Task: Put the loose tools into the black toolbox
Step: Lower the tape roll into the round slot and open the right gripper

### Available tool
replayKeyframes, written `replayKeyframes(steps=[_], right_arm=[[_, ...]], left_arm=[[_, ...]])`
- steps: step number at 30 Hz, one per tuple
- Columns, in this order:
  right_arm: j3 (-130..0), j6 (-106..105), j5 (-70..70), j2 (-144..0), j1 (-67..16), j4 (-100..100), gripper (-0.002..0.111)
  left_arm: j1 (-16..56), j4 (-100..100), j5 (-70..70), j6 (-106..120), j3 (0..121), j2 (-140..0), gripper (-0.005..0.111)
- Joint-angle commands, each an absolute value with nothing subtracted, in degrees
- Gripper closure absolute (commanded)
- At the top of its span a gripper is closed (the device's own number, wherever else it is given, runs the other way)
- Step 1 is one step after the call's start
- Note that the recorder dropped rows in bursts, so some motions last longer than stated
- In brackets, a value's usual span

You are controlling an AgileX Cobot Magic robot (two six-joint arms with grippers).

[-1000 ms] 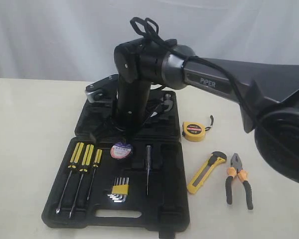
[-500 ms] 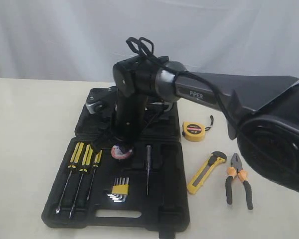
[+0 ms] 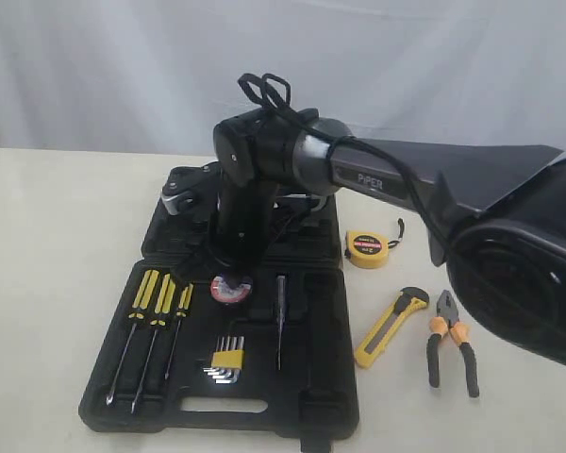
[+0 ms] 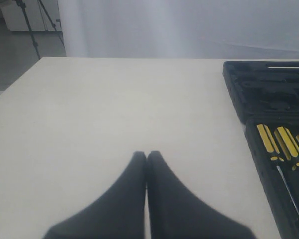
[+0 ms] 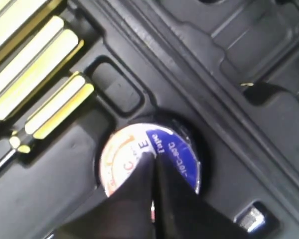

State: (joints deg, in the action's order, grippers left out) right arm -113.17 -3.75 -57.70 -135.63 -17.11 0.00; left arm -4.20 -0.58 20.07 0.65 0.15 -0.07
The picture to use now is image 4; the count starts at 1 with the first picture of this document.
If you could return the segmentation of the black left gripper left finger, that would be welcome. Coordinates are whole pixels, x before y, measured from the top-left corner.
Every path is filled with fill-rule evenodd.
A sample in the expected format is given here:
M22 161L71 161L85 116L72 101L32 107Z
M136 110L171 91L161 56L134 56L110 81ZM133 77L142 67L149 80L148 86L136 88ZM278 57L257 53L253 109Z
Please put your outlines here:
M116 182L96 201L52 226L46 239L145 238L146 162L136 151Z

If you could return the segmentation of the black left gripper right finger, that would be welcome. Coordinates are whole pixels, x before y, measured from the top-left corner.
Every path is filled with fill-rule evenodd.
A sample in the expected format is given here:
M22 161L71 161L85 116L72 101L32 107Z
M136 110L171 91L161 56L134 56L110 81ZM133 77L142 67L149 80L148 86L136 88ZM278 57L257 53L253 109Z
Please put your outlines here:
M196 197L169 168L159 151L147 160L150 232L153 239L253 239L245 225Z

